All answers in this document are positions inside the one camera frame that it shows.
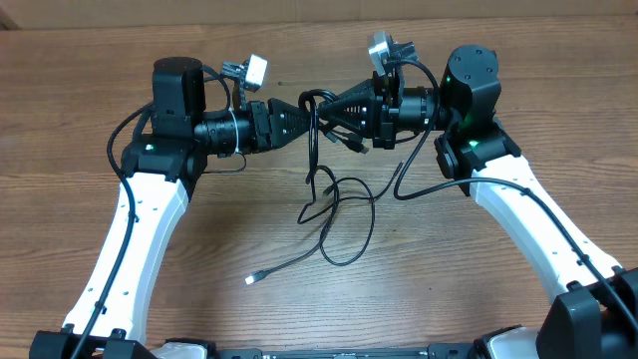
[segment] wood grain surface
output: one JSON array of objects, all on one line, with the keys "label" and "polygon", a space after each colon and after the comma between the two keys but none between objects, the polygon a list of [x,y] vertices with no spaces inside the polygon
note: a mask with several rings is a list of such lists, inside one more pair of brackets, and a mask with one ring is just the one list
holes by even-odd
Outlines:
[{"label": "wood grain surface", "polygon": [[[251,53],[270,61],[253,99],[296,103],[311,88],[369,78],[366,37],[414,41],[439,77],[451,51],[497,51],[498,115],[572,220],[624,266],[638,266],[638,17],[508,18],[333,24],[151,27],[0,33],[0,357],[26,357],[56,330],[86,284],[111,224],[118,180],[113,128],[152,97],[153,62],[213,67]],[[411,86],[428,85],[408,70]],[[208,108],[222,104],[207,88]],[[119,152],[128,133],[117,142]],[[358,155],[325,140],[320,163],[380,190],[414,144]],[[443,180],[428,141],[405,191]],[[232,168],[234,159],[211,160]],[[314,255],[252,287],[246,273],[314,245],[295,220],[309,197],[307,141],[248,158],[237,176],[205,176],[175,229],[149,313],[148,344],[168,337],[221,348],[406,347],[539,325],[548,309],[531,267],[458,189],[378,203],[366,254],[347,267]],[[319,185],[326,182],[321,179]],[[347,258],[369,208],[344,205],[326,246]]]},{"label": "wood grain surface", "polygon": [[16,30],[18,25],[7,15],[7,13],[0,6],[0,31],[3,30]]},{"label": "wood grain surface", "polygon": [[638,0],[0,0],[20,29],[632,15]]}]

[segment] black cable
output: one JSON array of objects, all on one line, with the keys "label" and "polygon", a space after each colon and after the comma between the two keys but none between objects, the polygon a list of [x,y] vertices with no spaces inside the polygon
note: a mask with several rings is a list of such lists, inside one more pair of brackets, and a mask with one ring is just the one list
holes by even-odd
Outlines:
[{"label": "black cable", "polygon": [[352,135],[353,133],[347,133],[347,132],[343,132],[343,131],[337,131],[337,130],[330,130],[331,133],[341,136],[341,137],[347,137],[349,135]]},{"label": "black cable", "polygon": [[412,136],[408,136],[408,137],[403,138],[403,139],[398,139],[398,140],[395,141],[395,144],[404,144],[406,142],[409,142],[409,141],[417,138],[418,136],[419,136],[419,134],[414,134]]},{"label": "black cable", "polygon": [[437,190],[441,190],[441,189],[448,188],[448,187],[451,187],[451,186],[456,186],[456,185],[463,184],[463,183],[474,183],[474,182],[488,182],[488,183],[494,183],[494,184],[500,184],[500,185],[508,186],[508,187],[517,189],[518,191],[520,191],[520,193],[522,195],[526,195],[529,198],[531,198],[533,201],[535,201],[536,204],[538,204],[540,206],[540,208],[545,212],[545,214],[547,214],[549,219],[551,219],[551,221],[554,223],[554,225],[556,225],[556,227],[558,228],[560,233],[564,236],[565,240],[567,241],[569,246],[573,249],[573,251],[576,253],[578,258],[582,261],[582,263],[587,267],[587,269],[589,269],[589,271],[594,275],[594,277],[596,277],[596,279],[598,280],[600,285],[602,285],[605,288],[605,291],[611,296],[611,298],[613,299],[614,303],[618,306],[618,308],[620,309],[621,313],[626,318],[628,324],[632,327],[632,329],[636,333],[638,333],[638,322],[636,321],[636,318],[633,316],[633,314],[631,313],[631,311],[629,310],[627,305],[625,305],[625,303],[622,301],[622,299],[620,298],[618,293],[607,282],[607,279],[593,265],[593,263],[589,259],[589,256],[587,254],[585,254],[580,249],[580,247],[578,246],[576,241],[573,239],[573,237],[571,236],[569,231],[567,231],[565,226],[560,222],[560,219],[558,219],[558,217],[551,210],[551,208],[549,208],[547,203],[545,203],[542,199],[540,199],[540,197],[537,196],[533,191],[531,191],[530,188],[522,186],[522,185],[520,185],[518,183],[514,183],[514,182],[511,182],[511,181],[508,181],[508,180],[504,180],[504,179],[490,179],[490,178],[457,179],[457,180],[451,180],[451,181],[448,181],[448,182],[445,182],[445,183],[437,184],[437,185],[431,186],[431,187],[423,189],[423,190],[419,190],[417,192],[414,192],[414,193],[411,193],[411,194],[408,194],[408,195],[404,195],[400,200],[413,199],[413,198],[417,198],[417,197],[420,197],[420,196],[423,196],[423,195],[426,195],[426,194],[430,194],[430,193],[435,192]]},{"label": "black cable", "polygon": [[442,136],[444,148],[447,148],[450,146],[450,142],[449,142],[450,133],[452,132],[452,128],[458,125],[459,122],[460,121],[458,119],[452,119],[448,122],[448,125],[446,126],[446,130],[443,132],[443,136]]},{"label": "black cable", "polygon": [[[329,91],[326,90],[310,90],[310,91],[306,91],[304,93],[302,93],[299,96],[299,101],[298,101],[298,105],[299,108],[302,110],[305,110],[306,112],[308,112],[310,114],[310,126],[309,126],[309,136],[308,136],[308,158],[309,158],[309,171],[308,171],[308,175],[306,177],[306,183],[310,184],[310,189],[311,189],[311,193],[312,193],[312,200],[309,201],[308,203],[306,203],[303,208],[301,209],[301,212],[299,213],[299,217],[297,218],[297,223],[298,224],[304,224],[307,223],[310,220],[313,220],[315,218],[317,218],[319,215],[324,214],[326,211],[330,210],[330,214],[328,215],[328,217],[326,218],[326,220],[324,221],[323,227],[321,229],[321,233],[319,234],[319,241],[317,242],[317,244],[315,244],[315,246],[313,246],[310,250],[308,250],[307,252],[305,252],[304,254],[290,259],[280,265],[277,265],[275,267],[272,268],[268,268],[268,269],[263,269],[263,270],[259,270],[257,272],[252,273],[250,276],[248,276],[246,278],[246,284],[252,284],[254,282],[257,282],[263,278],[265,278],[268,274],[271,274],[275,271],[281,270],[283,268],[286,268],[290,265],[296,264],[308,257],[310,257],[312,254],[314,254],[317,250],[321,250],[321,254],[323,255],[323,257],[326,259],[326,261],[328,261],[330,264],[333,265],[337,265],[337,266],[344,266],[344,265],[348,265],[348,264],[352,264],[353,262],[355,262],[357,259],[359,259],[366,251],[366,249],[368,248],[368,245],[370,244],[370,239],[372,238],[372,233],[374,231],[374,225],[375,225],[375,201],[378,200],[383,194],[386,193],[386,191],[390,188],[390,185],[392,184],[392,182],[394,181],[394,178],[396,177],[396,175],[399,173],[399,170],[401,169],[403,163],[399,164],[399,166],[397,167],[397,169],[395,170],[392,178],[390,179],[390,181],[388,182],[388,184],[384,187],[384,189],[377,195],[373,195],[372,191],[370,190],[370,188],[361,180],[361,179],[357,179],[357,178],[343,178],[343,179],[336,179],[336,177],[334,176],[334,174],[332,173],[332,171],[326,167],[326,166],[320,166],[318,165],[319,162],[319,131],[320,131],[320,123],[319,123],[319,115],[317,113],[317,104],[314,100],[314,97],[322,97],[324,98],[326,101],[328,102],[332,102],[335,101],[337,99],[337,97],[330,93]],[[312,206],[313,204],[315,204],[315,202],[317,201],[317,192],[316,192],[316,187],[315,187],[315,176],[317,174],[318,171],[322,171],[324,172],[326,175],[328,175],[328,177],[330,178],[332,184],[326,189],[326,191],[324,191],[325,194],[329,194],[330,191],[333,192],[333,201],[332,203],[330,203],[328,206],[326,206],[325,208],[323,208],[322,210],[320,210],[319,212],[311,215],[308,218],[303,219],[303,216],[306,212],[306,210]],[[340,197],[340,192],[339,192],[339,183],[346,181],[346,180],[352,180],[352,181],[356,181],[358,183],[360,183],[364,189],[366,190],[366,192],[368,193],[368,196],[350,196],[350,197],[344,197],[341,198]],[[332,227],[334,218],[335,218],[335,214],[337,213],[337,210],[339,208],[339,204],[345,200],[352,200],[352,199],[362,199],[362,200],[367,200],[370,203],[370,208],[371,208],[371,223],[370,223],[370,230],[368,231],[368,235],[366,237],[366,241],[364,242],[364,245],[362,246],[362,248],[359,250],[359,252],[357,252],[357,254],[355,254],[352,258],[343,261],[343,262],[338,262],[335,261],[334,259],[332,259],[328,253],[325,251],[324,248],[324,242],[328,236],[328,232],[330,231],[330,228]]]},{"label": "black cable", "polygon": [[202,175],[210,175],[210,174],[215,174],[215,175],[230,175],[230,174],[239,174],[240,172],[243,172],[244,170],[246,170],[246,155],[243,153],[237,153],[238,155],[240,155],[243,158],[243,166],[240,169],[237,170],[220,170],[220,171],[204,171],[201,174]]},{"label": "black cable", "polygon": [[399,177],[397,178],[397,182],[395,183],[395,190],[394,190],[395,198],[398,200],[404,200],[403,198],[405,198],[405,196],[399,194],[399,188],[401,186],[401,182],[403,181],[403,177],[408,172],[408,169],[410,168],[412,161],[414,161],[415,157],[419,154],[421,147],[428,139],[430,132],[435,127],[435,123],[439,120],[439,107],[440,107],[439,83],[437,83],[437,79],[435,79],[435,76],[432,74],[430,69],[428,69],[424,64],[420,63],[419,61],[410,60],[410,59],[399,59],[399,60],[396,60],[394,63],[397,65],[412,65],[421,69],[421,71],[423,71],[424,74],[426,74],[426,76],[428,77],[428,80],[430,80],[430,82],[432,83],[432,88],[433,88],[432,93],[435,98],[435,110],[434,110],[434,113],[432,114],[432,118],[430,119],[430,122],[428,123],[428,128],[426,129],[426,132],[423,134],[423,136],[419,140],[419,143],[417,144],[415,149],[412,151],[412,154],[408,157],[408,160],[406,161],[406,165],[401,170],[401,173],[399,174]]},{"label": "black cable", "polygon": [[133,197],[133,190],[131,189],[131,186],[129,185],[129,182],[127,181],[127,178],[124,172],[120,169],[120,167],[118,166],[118,163],[113,157],[113,143],[116,140],[116,137],[118,136],[120,131],[129,122],[134,120],[141,113],[148,110],[152,105],[153,105],[153,102],[150,102],[144,105],[139,110],[135,111],[130,116],[128,116],[124,121],[122,121],[122,123],[119,124],[116,127],[116,129],[113,131],[113,133],[109,137],[109,142],[107,143],[107,157],[109,158],[109,164],[111,164],[111,168],[113,169],[113,171],[116,173],[116,175],[122,182],[122,186],[124,187],[124,190],[127,193],[127,197],[129,198],[129,221],[127,222],[127,231],[124,234],[124,240],[122,241],[122,245],[120,246],[120,251],[118,252],[116,261],[113,264],[111,273],[109,274],[109,277],[107,278],[107,282],[104,284],[104,289],[102,289],[102,294],[100,294],[100,298],[95,303],[95,309],[93,310],[93,313],[91,314],[91,318],[89,319],[89,322],[87,323],[87,326],[85,327],[84,332],[82,332],[80,341],[78,342],[78,345],[76,346],[76,349],[74,350],[73,355],[71,356],[71,359],[77,359],[80,356],[80,354],[82,353],[84,344],[87,341],[87,338],[91,334],[93,327],[96,325],[96,322],[98,321],[98,317],[100,316],[100,313],[102,313],[104,304],[107,300],[107,297],[109,296],[109,291],[111,291],[113,282],[116,279],[118,270],[120,269],[120,266],[122,265],[122,261],[124,260],[124,256],[127,252],[127,248],[129,247],[129,242],[131,241],[131,234],[133,233],[133,224],[135,223],[137,218],[136,217],[136,201],[135,201],[135,198]]},{"label": "black cable", "polygon": [[223,108],[223,110],[209,113],[214,118],[223,117],[228,113],[228,109],[230,109],[230,89],[228,89],[228,85],[226,84],[226,82],[223,80],[223,78],[219,74],[217,74],[217,72],[213,68],[211,68],[208,65],[202,65],[201,69],[203,70],[203,72],[210,75],[209,78],[203,79],[205,83],[216,80],[216,81],[219,81],[219,84],[221,84],[221,87],[223,87],[223,91],[226,94],[226,106]]},{"label": "black cable", "polygon": [[133,129],[133,141],[139,141],[140,138],[142,137],[142,132],[144,131],[144,127],[147,125],[147,122],[149,121],[149,118],[151,117],[152,110],[153,110],[153,107],[149,107],[140,116],[140,119],[138,120],[135,128]]}]

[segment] brown wooden desk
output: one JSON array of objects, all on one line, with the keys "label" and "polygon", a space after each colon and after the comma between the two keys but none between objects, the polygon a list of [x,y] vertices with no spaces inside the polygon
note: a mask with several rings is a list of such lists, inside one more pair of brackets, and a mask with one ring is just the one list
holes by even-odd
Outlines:
[{"label": "brown wooden desk", "polygon": [[[84,288],[118,193],[106,141],[152,97],[154,60],[191,56],[218,68],[256,53],[270,72],[252,98],[296,103],[303,90],[338,93],[368,78],[366,37],[378,30],[414,41],[437,77],[459,45],[496,49],[507,131],[573,221],[626,267],[638,266],[638,17],[2,32],[0,356],[26,357],[35,332],[59,328]],[[416,71],[408,79],[428,85]],[[221,92],[207,90],[213,110]],[[377,191],[413,146],[362,156],[322,139],[320,162]],[[318,223],[295,223],[310,195],[307,161],[304,138],[249,157],[241,175],[199,181],[159,273],[149,345],[188,336],[223,348],[421,346],[542,322],[548,305],[530,266],[457,189],[410,202],[387,195],[353,265],[317,254],[243,285],[246,273],[317,240]],[[442,180],[427,145],[406,190]],[[367,206],[344,206],[329,252],[359,250],[369,219]]]}]

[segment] robotic arm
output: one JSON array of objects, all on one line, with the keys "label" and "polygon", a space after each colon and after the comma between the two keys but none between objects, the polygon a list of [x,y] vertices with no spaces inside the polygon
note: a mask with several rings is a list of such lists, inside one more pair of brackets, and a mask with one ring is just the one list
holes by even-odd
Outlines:
[{"label": "robotic arm", "polygon": [[[243,64],[224,63],[221,76],[235,82],[233,105],[237,110],[207,113],[203,85],[208,79],[219,80],[219,75],[191,58],[156,61],[154,105],[142,114],[122,158],[122,171],[136,201],[136,223],[91,337],[115,336],[142,344],[146,341],[149,304],[161,261],[170,235],[204,173],[208,155],[227,157],[235,153],[244,156],[267,152],[308,131],[307,115],[294,106],[277,99],[268,100],[267,105],[246,102],[244,90],[259,89],[266,64],[255,55]],[[212,77],[204,79],[204,71],[211,72]],[[143,135],[148,119],[153,132]],[[95,303],[123,244],[129,211],[129,199],[121,184],[114,220],[96,267],[64,321],[67,332],[82,334],[96,310]],[[87,355],[104,347],[101,340],[87,343]],[[31,356],[38,357],[38,353],[32,351]]]},{"label": "robotic arm", "polygon": [[[398,193],[424,138],[403,168],[395,197],[405,200],[458,184],[505,229],[552,304],[540,331],[513,327],[492,333],[477,340],[467,357],[637,357],[638,336],[631,319],[638,312],[638,271],[625,271],[575,226],[494,116],[500,94],[495,52],[477,45],[455,49],[438,88],[418,62],[414,44],[399,44],[377,33],[369,45],[376,71],[338,100],[321,104],[319,115],[328,128],[341,126],[386,150],[394,148],[398,132],[427,136],[445,130],[435,139],[437,162],[444,177],[454,181],[409,195]],[[434,87],[405,88],[405,64],[421,68]],[[607,309],[601,312],[599,304]]]},{"label": "robotic arm", "polygon": [[[370,40],[369,54],[376,68],[372,79],[322,103],[318,114],[326,123],[321,124],[321,130],[330,134],[340,126],[353,132],[349,141],[358,144],[348,147],[357,152],[363,152],[363,138],[372,139],[375,148],[391,150],[400,141],[399,132],[427,135],[444,131],[435,139],[437,161],[444,177],[454,181],[422,192],[458,185],[505,229],[530,262],[552,303],[542,328],[505,328],[468,344],[358,353],[216,351],[212,343],[187,339],[168,341],[153,352],[144,348],[141,343],[146,339],[148,308],[161,259],[196,181],[204,173],[206,157],[278,149],[309,128],[305,112],[276,99],[269,100],[267,106],[246,103],[245,90],[256,91],[261,85],[265,70],[262,59],[253,56],[242,64],[224,63],[221,75],[217,75],[197,60],[170,58],[156,62],[154,106],[143,113],[134,139],[123,154],[122,170],[138,208],[136,224],[111,295],[81,357],[90,357],[96,349],[104,349],[105,358],[638,357],[638,336],[629,325],[631,321],[626,320],[635,318],[638,312],[638,271],[624,270],[569,220],[494,116],[500,94],[495,53],[476,45],[454,50],[440,88],[429,70],[418,63],[412,43],[398,44],[385,33],[378,33]],[[401,71],[405,64],[425,69],[433,87],[405,88]],[[204,79],[203,72],[210,73],[211,78]],[[235,83],[235,111],[206,113],[203,83],[221,77]],[[148,119],[153,133],[143,135]],[[398,199],[420,195],[398,195],[398,185]],[[38,332],[30,358],[68,358],[77,347],[122,244],[129,220],[128,203],[122,187],[114,222],[87,287],[65,319],[62,332]],[[600,304],[607,309],[601,311]]]}]

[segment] robot end effector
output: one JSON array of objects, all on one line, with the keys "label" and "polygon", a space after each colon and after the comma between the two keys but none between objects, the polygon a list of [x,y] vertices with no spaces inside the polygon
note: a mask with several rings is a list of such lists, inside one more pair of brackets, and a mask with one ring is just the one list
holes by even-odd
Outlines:
[{"label": "robot end effector", "polygon": [[[208,155],[256,154],[286,146],[309,128],[308,116],[277,99],[246,102],[244,91],[263,84],[267,61],[252,55],[242,64],[224,62],[221,75],[199,60],[172,57],[157,60],[153,72],[153,105],[141,115],[132,142],[122,156],[127,177],[136,172],[180,179],[188,197],[207,166]],[[204,72],[210,77],[204,78]],[[225,81],[234,82],[232,105]],[[204,83],[219,81],[227,104],[206,112]],[[151,119],[153,132],[142,131]]]},{"label": "robot end effector", "polygon": [[[429,89],[405,87],[402,65],[419,67],[412,42],[399,44],[380,32],[369,38],[368,53],[376,70],[372,79],[321,104],[319,116],[329,130],[341,126],[386,150],[402,142],[399,132],[445,131],[435,139],[435,148],[447,179],[467,179],[488,161],[520,156],[520,148],[494,117],[500,95],[494,51],[479,45],[456,48],[440,87],[422,69],[433,82]],[[468,185],[461,188],[469,195]]]}]

